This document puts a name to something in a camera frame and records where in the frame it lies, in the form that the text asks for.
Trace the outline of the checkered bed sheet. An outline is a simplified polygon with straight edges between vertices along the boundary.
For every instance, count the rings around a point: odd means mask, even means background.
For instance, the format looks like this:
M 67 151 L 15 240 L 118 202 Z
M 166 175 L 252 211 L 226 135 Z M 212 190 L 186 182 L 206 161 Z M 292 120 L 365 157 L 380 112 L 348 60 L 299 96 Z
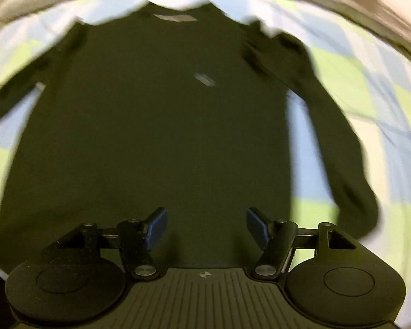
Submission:
M 397 317 L 411 325 L 411 62 L 380 39 L 315 4 L 298 0 L 71 0 L 17 19 L 0 31 L 0 85 L 81 19 L 98 24 L 145 1 L 182 9 L 213 2 L 231 18 L 257 16 L 310 50 L 317 75 L 362 141 L 366 173 L 382 208 L 365 245 L 406 282 Z

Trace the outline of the black long sleeve shirt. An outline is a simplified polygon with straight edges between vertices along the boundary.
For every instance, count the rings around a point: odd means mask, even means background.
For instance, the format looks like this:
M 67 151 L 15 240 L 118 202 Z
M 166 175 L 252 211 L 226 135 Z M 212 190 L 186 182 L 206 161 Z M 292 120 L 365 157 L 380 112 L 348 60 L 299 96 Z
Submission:
M 160 206 L 169 224 L 156 261 L 256 261 L 246 211 L 291 213 L 289 92 L 307 105 L 338 226 L 360 239 L 377 224 L 359 138 L 288 33 L 267 36 L 213 4 L 147 4 L 76 23 L 0 89 L 0 120 L 39 83 L 1 200 L 6 273 L 81 223 L 115 226 Z

